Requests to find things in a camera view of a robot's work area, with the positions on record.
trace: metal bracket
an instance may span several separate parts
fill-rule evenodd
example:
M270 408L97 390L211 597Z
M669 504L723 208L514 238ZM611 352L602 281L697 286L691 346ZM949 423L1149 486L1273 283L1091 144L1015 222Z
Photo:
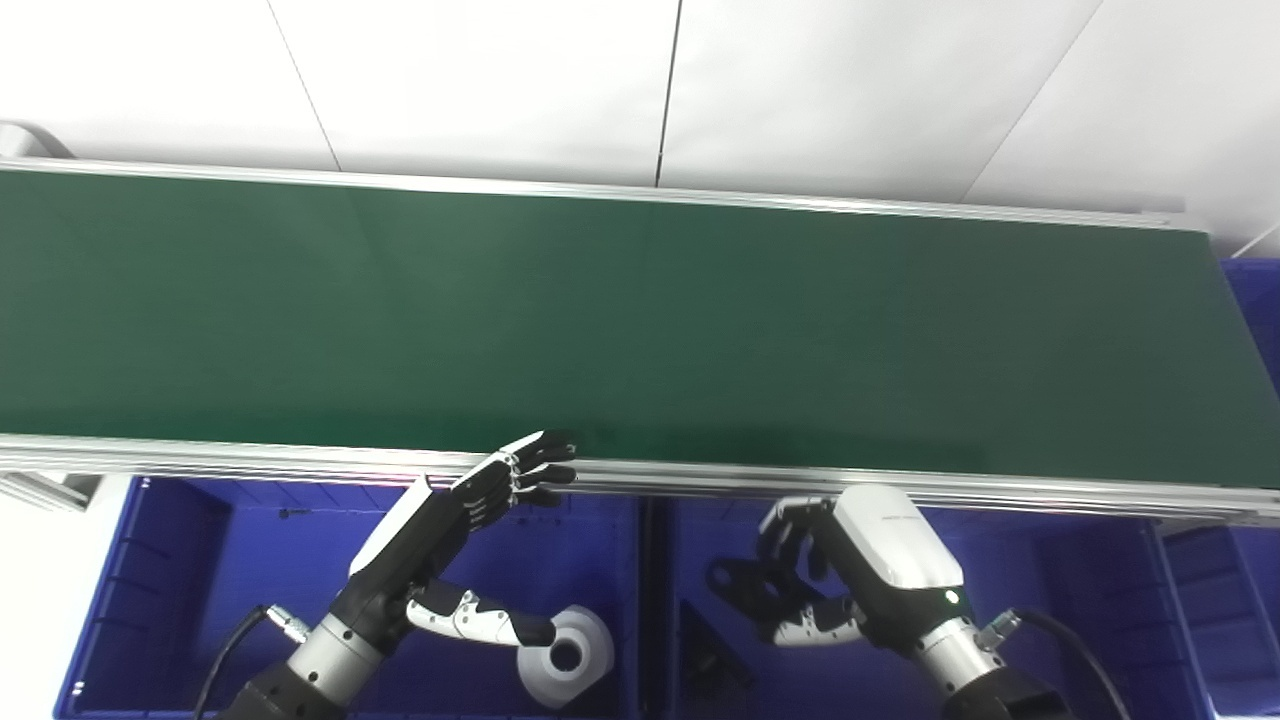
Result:
M40 473L0 473L0 495L41 510L83 512L88 507L88 496Z

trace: robotic hand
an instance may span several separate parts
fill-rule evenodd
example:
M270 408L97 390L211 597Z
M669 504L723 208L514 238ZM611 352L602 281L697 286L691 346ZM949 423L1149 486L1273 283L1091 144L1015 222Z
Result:
M810 541L810 578L835 569L850 594L827 598L797 571ZM838 498L792 497L760 524L756 560L718 559L712 591L785 647L867 638L933 678L946 720L1074 720L1062 698L1009 667L979 630L955 556L902 491L855 486Z
M554 506L540 483L570 483L575 448L562 432L503 446L448 491L415 482L365 541L347 585L305 642L250 683L224 720L340 720L383 660L413 628L507 646L550 646L550 619L525 615L453 585L439 574L467 537L517 503Z

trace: white tape roll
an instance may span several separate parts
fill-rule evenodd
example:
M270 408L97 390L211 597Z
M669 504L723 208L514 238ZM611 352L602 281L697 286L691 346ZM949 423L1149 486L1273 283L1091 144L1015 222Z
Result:
M613 638L595 612L579 605L566 607L552 623L556 642L521 647L516 667L534 700L559 710L613 669Z

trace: blue storage crate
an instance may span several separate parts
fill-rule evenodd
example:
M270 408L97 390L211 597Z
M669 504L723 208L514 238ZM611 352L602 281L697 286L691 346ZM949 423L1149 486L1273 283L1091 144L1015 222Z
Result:
M680 500L671 505L667 611L691 603L754 673L744 689L710 694L681 684L681 629L668 638L664 716L690 720L895 717L933 720L942 697L909 661L867 642L776 648L707 588L708 564L749 557L767 502ZM965 570L979 623L1010 606L1047 610L1074 626L1111 671L1138 720L1213 720L1167 561L1148 520L925 510ZM844 592L828 579L819 589ZM1020 630L1001 653L1059 688L1082 717L1112 716L1097 680L1055 638Z
M1280 259L1222 260L1222 272L1271 374L1271 383L1280 392Z
M1203 528L1165 538L1192 642L1213 707L1222 715L1280 711L1280 644L1242 552L1272 600L1280 533Z
M232 628L255 605L324 616L347 566L399 488L320 483L134 480L55 708L60 719L189 717ZM517 507L476 533L445 579L529 612L568 605L609 626L614 670L561 715L631 719L636 689L637 502L570 496ZM210 708L292 646L270 625L230 656ZM353 715L541 717L513 648L410 635L356 700Z

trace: robotic finger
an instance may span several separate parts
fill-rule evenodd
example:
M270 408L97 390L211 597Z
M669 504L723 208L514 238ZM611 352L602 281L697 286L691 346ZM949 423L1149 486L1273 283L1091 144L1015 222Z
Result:
M512 647L549 647L556 641L550 618L509 610L438 578L410 593L404 616L422 630L463 641Z

